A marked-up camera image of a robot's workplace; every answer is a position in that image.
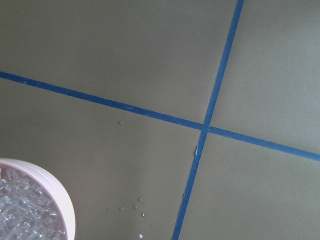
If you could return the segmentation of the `clear ice cubes pile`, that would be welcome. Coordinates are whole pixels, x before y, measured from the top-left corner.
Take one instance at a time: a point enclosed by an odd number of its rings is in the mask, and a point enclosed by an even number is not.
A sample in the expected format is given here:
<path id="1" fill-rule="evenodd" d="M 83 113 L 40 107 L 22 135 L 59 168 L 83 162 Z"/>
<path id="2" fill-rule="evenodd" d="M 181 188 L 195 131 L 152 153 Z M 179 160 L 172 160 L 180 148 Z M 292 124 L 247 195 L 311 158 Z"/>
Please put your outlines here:
<path id="1" fill-rule="evenodd" d="M 55 202 L 31 177 L 0 168 L 0 238 L 2 240 L 66 240 Z"/>

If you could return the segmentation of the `blue tape cross line right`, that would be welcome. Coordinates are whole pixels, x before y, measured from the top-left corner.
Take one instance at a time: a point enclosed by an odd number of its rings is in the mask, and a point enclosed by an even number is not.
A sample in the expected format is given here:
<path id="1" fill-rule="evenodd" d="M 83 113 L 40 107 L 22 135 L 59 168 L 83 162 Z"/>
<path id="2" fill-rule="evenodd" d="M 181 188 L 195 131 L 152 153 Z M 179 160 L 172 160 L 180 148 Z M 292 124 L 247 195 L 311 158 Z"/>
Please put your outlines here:
<path id="1" fill-rule="evenodd" d="M 61 95 L 72 97 L 72 98 L 81 99 L 81 100 L 84 100 L 84 101 L 87 101 L 87 102 L 92 102 L 92 103 L 95 103 L 95 104 L 100 104 L 100 105 L 108 106 L 108 107 L 111 107 L 111 108 L 127 111 L 127 112 L 130 112 L 130 113 L 135 113 L 135 114 L 138 114 L 138 115 L 142 115 L 142 116 L 146 116 L 146 117 L 149 117 L 149 118 L 161 120 L 161 121 L 164 121 L 164 122 L 169 122 L 169 123 L 181 125 L 181 126 L 187 127 L 187 128 L 201 130 L 202 127 L 203 127 L 203 125 L 201 123 L 199 123 L 199 122 L 195 122 L 195 121 L 187 120 L 187 119 L 184 119 L 184 118 L 180 118 L 180 117 L 176 117 L 176 116 L 172 116 L 172 115 L 168 115 L 168 114 L 152 111 L 152 110 L 149 110 L 149 109 L 133 106 L 133 105 L 130 105 L 130 104 L 126 104 L 126 103 L 110 100 L 110 99 L 107 99 L 107 98 L 95 96 L 95 95 L 92 95 L 92 94 L 88 94 L 88 93 L 72 90 L 72 89 L 69 89 L 69 88 L 65 88 L 65 87 L 53 85 L 53 84 L 50 84 L 50 83 L 46 83 L 46 82 L 42 82 L 42 81 L 30 79 L 30 78 L 18 76 L 18 75 L 7 73 L 7 72 L 3 72 L 3 71 L 0 73 L 0 77 L 2 79 L 8 80 L 8 81 L 12 81 L 12 82 L 28 85 L 28 86 L 39 88 L 39 89 L 43 89 L 43 90 L 46 90 L 46 91 L 49 91 L 49 92 L 58 93 L 58 94 L 61 94 Z M 302 158 L 307 158 L 307 159 L 311 159 L 311 160 L 315 160 L 315 161 L 319 161 L 320 160 L 320 155 L 318 153 L 313 153 L 313 152 L 310 152 L 310 151 L 294 148 L 294 147 L 291 147 L 291 146 L 286 146 L 286 145 L 275 143 L 275 142 L 272 142 L 272 141 L 267 141 L 267 140 L 263 140 L 263 139 L 260 139 L 260 138 L 244 135 L 244 134 L 241 134 L 241 133 L 232 132 L 232 131 L 221 129 L 221 128 L 218 128 L 218 127 L 210 126 L 208 128 L 208 132 L 211 133 L 211 134 L 214 134 L 214 135 L 218 135 L 218 136 L 222 136 L 222 137 L 225 137 L 225 138 L 238 140 L 238 141 L 249 143 L 249 144 L 252 144 L 252 145 L 261 146 L 261 147 L 264 147 L 264 148 L 280 151 L 280 152 L 283 152 L 283 153 L 299 156 L 299 157 L 302 157 Z"/>

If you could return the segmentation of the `pink bowl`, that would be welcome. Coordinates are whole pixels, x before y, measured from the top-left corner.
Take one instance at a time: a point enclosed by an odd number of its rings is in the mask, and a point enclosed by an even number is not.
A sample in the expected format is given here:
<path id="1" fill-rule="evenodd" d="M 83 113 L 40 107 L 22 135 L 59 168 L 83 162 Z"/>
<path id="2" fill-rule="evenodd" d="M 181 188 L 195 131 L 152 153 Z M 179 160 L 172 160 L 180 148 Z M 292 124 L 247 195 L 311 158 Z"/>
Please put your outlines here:
<path id="1" fill-rule="evenodd" d="M 73 240 L 76 233 L 74 206 L 68 192 L 61 182 L 44 168 L 27 161 L 1 158 L 0 163 L 15 168 L 30 176 L 48 192 L 61 214 L 67 239 Z"/>

